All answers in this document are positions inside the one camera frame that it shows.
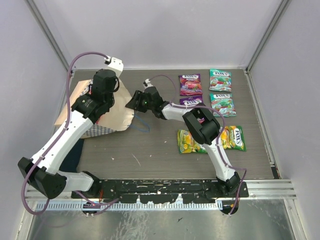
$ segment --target black mounting plate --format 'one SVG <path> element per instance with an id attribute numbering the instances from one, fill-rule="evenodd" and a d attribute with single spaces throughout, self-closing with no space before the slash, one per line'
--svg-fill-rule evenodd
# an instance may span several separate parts
<path id="1" fill-rule="evenodd" d="M 96 196 L 89 198 L 102 198 L 104 202 L 119 198 L 119 202 L 134 204 L 138 196 L 140 202 L 147 204 L 149 201 L 154 204 L 174 203 L 181 194 L 183 203 L 215 203 L 217 198 L 234 198 L 236 193 L 225 196 L 219 189 L 216 179 L 184 179 L 184 180 L 138 180 L 138 179 L 101 179 L 101 191 Z M 240 197 L 249 197 L 247 184 L 242 183 Z M 71 198 L 80 199 L 81 197 L 72 192 Z"/>

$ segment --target yellow candy bag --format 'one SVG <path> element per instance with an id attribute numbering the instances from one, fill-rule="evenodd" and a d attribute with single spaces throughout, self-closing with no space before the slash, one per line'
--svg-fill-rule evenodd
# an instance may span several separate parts
<path id="1" fill-rule="evenodd" d="M 226 126 L 221 134 L 221 142 L 224 149 L 247 151 L 241 126 Z"/>
<path id="2" fill-rule="evenodd" d="M 178 130 L 178 147 L 181 154 L 207 153 L 205 148 L 197 143 L 187 130 Z"/>
<path id="3" fill-rule="evenodd" d="M 207 153 L 205 148 L 193 139 L 189 131 L 180 129 L 177 136 L 178 148 L 181 154 Z M 221 134 L 221 142 L 224 149 L 247 151 L 241 126 L 226 126 Z"/>

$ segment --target candy bag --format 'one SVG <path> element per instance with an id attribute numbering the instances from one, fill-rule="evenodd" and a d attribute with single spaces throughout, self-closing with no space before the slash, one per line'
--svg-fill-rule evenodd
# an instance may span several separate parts
<path id="1" fill-rule="evenodd" d="M 181 154 L 207 153 L 206 149 L 194 140 L 189 131 L 181 129 L 178 130 L 178 148 Z"/>
<path id="2" fill-rule="evenodd" d="M 181 75 L 180 96 L 202 95 L 200 74 Z"/>
<path id="3" fill-rule="evenodd" d="M 212 94 L 210 93 L 211 107 L 219 111 L 224 117 L 236 116 L 236 110 L 234 101 L 232 100 L 232 94 Z"/>
<path id="4" fill-rule="evenodd" d="M 203 103 L 204 100 L 202 99 L 202 96 L 190 96 L 190 97 L 185 97 L 180 99 L 180 105 L 184 106 L 195 106 L 199 103 Z M 202 123 L 205 119 L 199 119 L 199 123 Z"/>
<path id="5" fill-rule="evenodd" d="M 231 92 L 231 72 L 210 69 L 209 90 Z"/>
<path id="6" fill-rule="evenodd" d="M 221 142 L 224 149 L 247 151 L 241 126 L 226 126 L 221 134 Z"/>

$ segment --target gray wall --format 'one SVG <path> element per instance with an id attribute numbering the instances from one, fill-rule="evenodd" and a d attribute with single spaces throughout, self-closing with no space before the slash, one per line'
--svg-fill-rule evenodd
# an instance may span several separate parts
<path id="1" fill-rule="evenodd" d="M 14 239 L 23 206 L 17 163 L 50 138 L 66 72 L 23 0 L 0 3 L 0 234 Z"/>
<path id="2" fill-rule="evenodd" d="M 252 78 L 277 163 L 292 179 L 304 225 L 319 239 L 320 1 L 293 0 Z"/>
<path id="3" fill-rule="evenodd" d="M 246 67 L 281 0 L 34 0 L 70 61 L 85 51 L 125 68 Z M 80 69 L 103 62 L 86 57 Z"/>

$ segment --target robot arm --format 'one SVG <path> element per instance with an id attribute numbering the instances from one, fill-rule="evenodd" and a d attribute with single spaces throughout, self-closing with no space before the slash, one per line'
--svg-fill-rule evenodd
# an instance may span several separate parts
<path id="1" fill-rule="evenodd" d="M 114 105 L 114 92 L 119 89 L 118 77 L 124 65 L 115 57 L 105 58 L 106 69 L 96 72 L 90 93 L 77 98 L 71 107 L 71 118 L 64 134 L 54 144 L 44 159 L 37 165 L 28 183 L 49 199 L 56 198 L 61 192 L 95 191 L 99 189 L 99 180 L 89 172 L 71 173 L 59 171 L 59 168 L 79 138 L 89 130 L 97 120 Z M 24 177 L 30 168 L 43 156 L 48 147 L 64 130 L 62 124 L 52 138 L 31 159 L 23 157 L 18 167 Z"/>
<path id="2" fill-rule="evenodd" d="M 145 113 L 151 110 L 157 118 L 163 120 L 177 120 L 185 122 L 194 140 L 201 144 L 207 151 L 216 171 L 216 177 L 221 191 L 225 195 L 234 193 L 240 184 L 238 173 L 229 168 L 231 166 L 226 152 L 223 149 L 221 138 L 217 145 L 217 137 L 220 124 L 213 114 L 205 108 L 183 108 L 180 105 L 169 104 L 160 97 L 157 89 L 147 79 L 144 83 L 144 91 L 137 90 L 126 107 Z"/>

